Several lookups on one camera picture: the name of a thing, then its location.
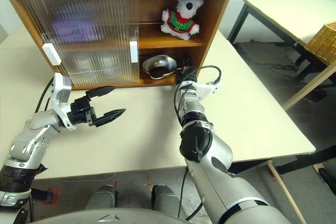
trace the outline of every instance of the ribbed glass panel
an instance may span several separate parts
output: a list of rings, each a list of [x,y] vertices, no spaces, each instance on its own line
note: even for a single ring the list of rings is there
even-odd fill
[[[20,1],[75,86],[138,82],[129,44],[139,41],[138,0]]]

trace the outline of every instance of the wicker basket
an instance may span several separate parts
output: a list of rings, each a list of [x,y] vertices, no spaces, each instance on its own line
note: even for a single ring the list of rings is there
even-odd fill
[[[306,49],[330,64],[336,60],[336,21],[325,24],[306,45]]]

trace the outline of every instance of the wooden stick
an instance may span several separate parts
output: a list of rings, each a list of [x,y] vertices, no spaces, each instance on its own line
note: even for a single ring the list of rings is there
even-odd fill
[[[275,177],[275,179],[277,180],[277,182],[279,183],[281,189],[283,190],[283,192],[285,193],[290,205],[292,206],[294,212],[296,213],[296,215],[298,216],[300,222],[302,224],[307,224],[302,213],[300,212],[298,206],[296,205],[295,201],[293,200],[291,194],[289,193],[287,187],[285,186],[285,183],[281,180],[280,175],[278,174],[277,170],[275,169],[273,163],[271,160],[269,160],[267,162],[267,165],[269,167],[269,169],[271,170],[271,172],[273,173],[273,176]]]
[[[327,80],[333,73],[336,72],[336,60],[327,66],[322,72],[320,72],[314,79],[312,79],[307,85],[305,85],[299,92],[293,95],[287,102],[282,105],[284,110],[288,110],[303,97],[309,94],[314,88]]]

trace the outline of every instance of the purple object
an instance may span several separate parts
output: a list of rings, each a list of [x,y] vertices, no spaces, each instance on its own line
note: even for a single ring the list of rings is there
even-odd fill
[[[59,20],[53,23],[59,42],[100,40],[99,31],[89,19]]]

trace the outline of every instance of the red tape mark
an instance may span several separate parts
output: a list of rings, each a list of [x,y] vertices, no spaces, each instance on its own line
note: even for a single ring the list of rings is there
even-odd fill
[[[45,206],[45,205],[55,205],[55,204],[57,203],[58,196],[59,196],[59,193],[60,193],[61,189],[59,189],[59,188],[54,188],[54,189],[49,189],[49,190],[47,190],[47,191],[53,193],[54,198],[52,199],[51,202],[46,202],[46,203],[43,203],[42,205],[44,205],[44,206]]]
[[[268,172],[269,176],[271,177],[271,179],[273,180],[273,182],[276,182],[277,180],[274,178],[273,173],[271,172],[271,170],[269,168],[267,168],[267,172]]]

